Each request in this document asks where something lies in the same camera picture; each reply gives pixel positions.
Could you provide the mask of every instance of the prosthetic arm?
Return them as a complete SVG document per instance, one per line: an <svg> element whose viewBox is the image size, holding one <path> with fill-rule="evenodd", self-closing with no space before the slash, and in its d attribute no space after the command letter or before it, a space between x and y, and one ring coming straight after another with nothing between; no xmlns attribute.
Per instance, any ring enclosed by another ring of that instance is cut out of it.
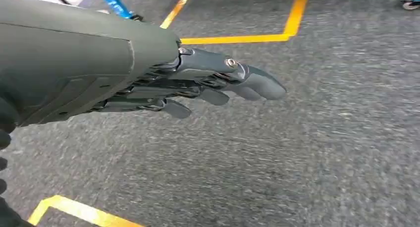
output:
<svg viewBox="0 0 420 227"><path fill-rule="evenodd" d="M0 146L15 127L90 112L149 110L185 118L171 100L223 105L286 92L262 70L181 47L166 29L42 0L0 0Z"/></svg>

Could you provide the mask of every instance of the robotic finger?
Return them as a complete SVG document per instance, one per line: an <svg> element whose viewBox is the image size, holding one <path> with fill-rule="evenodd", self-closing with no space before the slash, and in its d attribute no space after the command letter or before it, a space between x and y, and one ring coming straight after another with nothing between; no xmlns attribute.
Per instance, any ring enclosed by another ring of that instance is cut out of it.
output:
<svg viewBox="0 0 420 227"><path fill-rule="evenodd" d="M149 110L186 118L191 111L171 97L202 99L221 106L229 101L223 92L232 91L246 100L278 100L286 89L268 73L241 64L229 56L199 49L179 49L179 57L160 64L129 88L96 106L94 111Z"/></svg>

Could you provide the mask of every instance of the yellow line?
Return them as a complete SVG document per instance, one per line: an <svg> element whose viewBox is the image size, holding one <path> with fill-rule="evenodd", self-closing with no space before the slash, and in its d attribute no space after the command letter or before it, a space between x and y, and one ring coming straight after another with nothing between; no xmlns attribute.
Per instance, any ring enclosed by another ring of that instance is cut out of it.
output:
<svg viewBox="0 0 420 227"><path fill-rule="evenodd" d="M31 214L31 216L29 217L28 222L30 224L32 224L33 226L36 226L39 221L41 220L42 216L45 214L45 212L47 212L48 207L50 206L50 198L42 200L38 206L36 207L36 209L34 210L34 212Z"/></svg>
<svg viewBox="0 0 420 227"><path fill-rule="evenodd" d="M160 25L160 27L163 29L167 29L172 23L172 21L175 19L175 17L178 15L178 13L181 11L181 9L184 7L184 5L187 3L187 1L188 0L179 0L176 6L173 8L173 10L170 12L170 14L163 21L162 25Z"/></svg>
<svg viewBox="0 0 420 227"><path fill-rule="evenodd" d="M298 34L307 2L308 0L295 0L290 11L289 18L286 22L284 34L288 34L290 36L296 36Z"/></svg>
<svg viewBox="0 0 420 227"><path fill-rule="evenodd" d="M41 201L28 222L37 225L48 207L56 208L99 227L144 227L62 196L53 196Z"/></svg>
<svg viewBox="0 0 420 227"><path fill-rule="evenodd" d="M308 0L295 0L293 2L283 34L184 38L181 39L181 41L185 45L285 42L288 41L290 37L298 34L307 2Z"/></svg>
<svg viewBox="0 0 420 227"><path fill-rule="evenodd" d="M233 44L233 43L260 43L260 42L284 42L289 40L289 35L249 35L230 37L204 37L181 39L182 44Z"/></svg>

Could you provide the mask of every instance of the wheel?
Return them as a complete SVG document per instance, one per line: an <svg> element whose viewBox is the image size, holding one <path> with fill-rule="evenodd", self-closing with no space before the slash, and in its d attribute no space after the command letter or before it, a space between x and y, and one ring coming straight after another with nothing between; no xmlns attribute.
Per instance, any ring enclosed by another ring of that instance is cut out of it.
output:
<svg viewBox="0 0 420 227"><path fill-rule="evenodd" d="M143 21L143 17L141 15L133 15L130 19L132 19L132 20L138 20L138 21Z"/></svg>
<svg viewBox="0 0 420 227"><path fill-rule="evenodd" d="M406 1L403 3L403 8L405 10L415 10L420 7L420 4L414 4L412 1Z"/></svg>

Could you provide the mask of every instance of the gray carpet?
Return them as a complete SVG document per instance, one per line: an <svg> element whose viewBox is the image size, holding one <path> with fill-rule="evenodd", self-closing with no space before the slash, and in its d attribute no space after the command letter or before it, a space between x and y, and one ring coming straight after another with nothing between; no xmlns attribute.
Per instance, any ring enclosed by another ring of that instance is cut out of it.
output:
<svg viewBox="0 0 420 227"><path fill-rule="evenodd" d="M156 24L177 2L125 1ZM171 29L278 33L291 2L191 0ZM90 114L19 129L5 197L26 218L58 194L154 227L416 227L420 10L397 2L310 0L288 42L198 46L278 76L283 101L186 101L186 120ZM49 212L41 226L91 225Z"/></svg>

